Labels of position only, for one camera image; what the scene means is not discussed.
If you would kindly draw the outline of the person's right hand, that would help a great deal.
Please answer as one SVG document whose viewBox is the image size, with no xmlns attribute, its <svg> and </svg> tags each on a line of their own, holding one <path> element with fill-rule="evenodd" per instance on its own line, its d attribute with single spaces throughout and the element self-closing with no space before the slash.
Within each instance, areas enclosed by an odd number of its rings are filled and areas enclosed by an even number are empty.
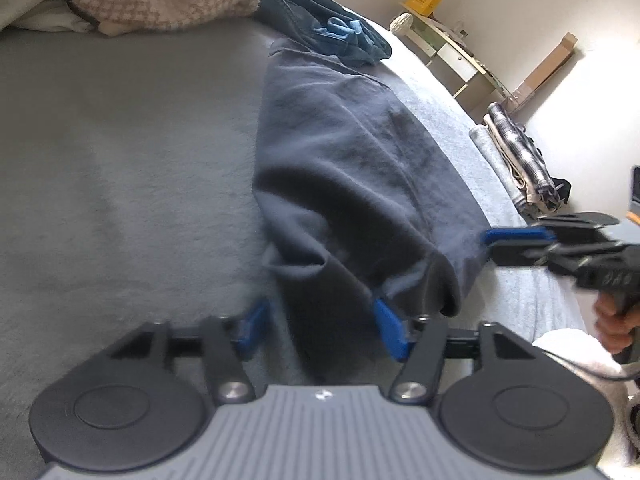
<svg viewBox="0 0 640 480">
<path fill-rule="evenodd" d="M 611 354 L 619 354 L 628 348 L 634 341 L 632 332 L 640 324 L 639 307 L 635 306 L 626 314 L 620 314 L 614 298 L 600 292 L 593 309 L 596 314 L 594 328 L 603 348 Z"/>
</svg>

